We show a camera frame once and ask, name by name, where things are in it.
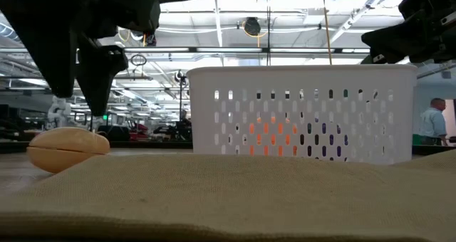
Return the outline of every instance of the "beige cloth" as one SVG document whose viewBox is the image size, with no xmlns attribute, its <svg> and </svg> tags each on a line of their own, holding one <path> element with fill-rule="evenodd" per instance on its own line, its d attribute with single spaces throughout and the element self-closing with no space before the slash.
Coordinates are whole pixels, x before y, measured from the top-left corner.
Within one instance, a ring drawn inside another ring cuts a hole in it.
<svg viewBox="0 0 456 242">
<path fill-rule="evenodd" d="M 0 199 L 0 237 L 456 241 L 456 152 L 395 166 L 94 157 Z"/>
</svg>

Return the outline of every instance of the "orange object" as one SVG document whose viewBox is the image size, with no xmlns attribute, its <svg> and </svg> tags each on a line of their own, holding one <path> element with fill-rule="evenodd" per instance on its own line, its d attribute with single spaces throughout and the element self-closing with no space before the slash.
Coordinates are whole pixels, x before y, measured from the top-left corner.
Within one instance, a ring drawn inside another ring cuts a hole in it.
<svg viewBox="0 0 456 242">
<path fill-rule="evenodd" d="M 61 127 L 42 132 L 27 147 L 33 165 L 51 173 L 82 161 L 109 153 L 109 141 L 101 135 L 76 127 Z"/>
</svg>

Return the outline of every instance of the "white plastic basket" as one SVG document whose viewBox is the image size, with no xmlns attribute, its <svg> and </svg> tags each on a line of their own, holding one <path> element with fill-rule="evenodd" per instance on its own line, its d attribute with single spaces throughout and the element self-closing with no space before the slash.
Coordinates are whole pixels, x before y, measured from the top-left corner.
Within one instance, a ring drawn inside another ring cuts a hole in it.
<svg viewBox="0 0 456 242">
<path fill-rule="evenodd" d="M 193 150 L 392 164 L 411 159 L 411 65 L 197 68 Z"/>
</svg>

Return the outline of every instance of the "wooden table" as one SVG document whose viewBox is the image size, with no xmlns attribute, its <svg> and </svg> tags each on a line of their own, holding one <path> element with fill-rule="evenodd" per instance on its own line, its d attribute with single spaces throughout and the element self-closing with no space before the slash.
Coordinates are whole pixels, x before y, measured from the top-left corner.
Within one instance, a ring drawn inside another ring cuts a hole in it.
<svg viewBox="0 0 456 242">
<path fill-rule="evenodd" d="M 192 153 L 191 149 L 112 149 L 111 155 Z M 29 161 L 25 153 L 0 154 L 0 196 L 13 193 L 50 177 Z"/>
</svg>

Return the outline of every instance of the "person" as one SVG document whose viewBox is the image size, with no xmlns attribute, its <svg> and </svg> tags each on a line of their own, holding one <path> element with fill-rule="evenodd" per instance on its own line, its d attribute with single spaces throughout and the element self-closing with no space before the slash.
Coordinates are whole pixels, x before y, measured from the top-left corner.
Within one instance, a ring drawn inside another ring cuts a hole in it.
<svg viewBox="0 0 456 242">
<path fill-rule="evenodd" d="M 421 114 L 421 144 L 448 146 L 445 139 L 447 135 L 445 118 L 442 114 L 445 108 L 445 100 L 434 98 L 430 102 L 430 107 Z"/>
</svg>

